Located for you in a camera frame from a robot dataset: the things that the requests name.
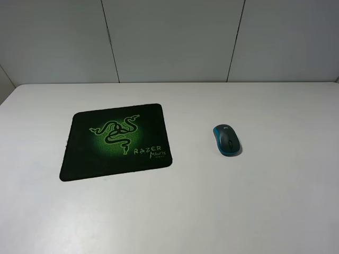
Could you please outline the black green Razer mouse pad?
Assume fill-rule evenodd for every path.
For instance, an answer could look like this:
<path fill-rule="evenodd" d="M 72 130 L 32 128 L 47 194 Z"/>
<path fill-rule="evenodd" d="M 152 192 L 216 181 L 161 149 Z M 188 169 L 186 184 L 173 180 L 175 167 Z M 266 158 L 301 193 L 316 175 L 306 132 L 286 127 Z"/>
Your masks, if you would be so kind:
<path fill-rule="evenodd" d="M 158 103 L 73 116 L 59 178 L 63 182 L 169 167 L 173 162 Z"/>

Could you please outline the grey blue wireless mouse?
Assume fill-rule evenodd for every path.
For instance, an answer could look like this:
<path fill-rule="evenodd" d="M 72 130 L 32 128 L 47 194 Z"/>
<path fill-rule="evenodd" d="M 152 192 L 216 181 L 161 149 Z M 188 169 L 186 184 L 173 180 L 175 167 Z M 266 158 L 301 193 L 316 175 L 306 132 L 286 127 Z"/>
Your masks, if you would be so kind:
<path fill-rule="evenodd" d="M 227 124 L 220 124 L 213 128 L 217 148 L 227 157 L 237 156 L 242 152 L 242 145 L 235 130 Z"/>

